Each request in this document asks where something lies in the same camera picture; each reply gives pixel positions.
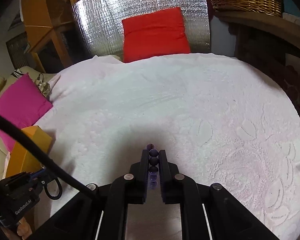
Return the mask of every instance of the yellow box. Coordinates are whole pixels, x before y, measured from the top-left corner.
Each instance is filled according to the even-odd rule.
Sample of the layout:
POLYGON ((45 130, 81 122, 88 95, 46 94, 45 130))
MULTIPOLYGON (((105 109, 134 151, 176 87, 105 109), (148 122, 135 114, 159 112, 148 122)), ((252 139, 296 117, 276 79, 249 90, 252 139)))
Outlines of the yellow box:
MULTIPOLYGON (((43 152, 47 153, 52 138, 46 134, 39 126, 30 126, 21 129, 43 152)), ((20 172, 35 172, 41 169, 39 161, 33 157, 18 142, 15 143, 7 167, 6 178, 20 172)))

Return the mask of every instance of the magenta cushion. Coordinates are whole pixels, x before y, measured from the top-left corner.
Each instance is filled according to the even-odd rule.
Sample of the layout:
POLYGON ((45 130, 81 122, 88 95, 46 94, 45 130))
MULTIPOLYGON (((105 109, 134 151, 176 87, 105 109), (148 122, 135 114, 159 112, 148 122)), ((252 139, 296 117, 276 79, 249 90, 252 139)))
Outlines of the magenta cushion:
MULTIPOLYGON (((21 76, 0 97, 0 115, 19 129, 34 125, 51 108, 52 104, 28 74, 21 76)), ((1 130, 0 137, 11 152, 15 140, 1 130)))

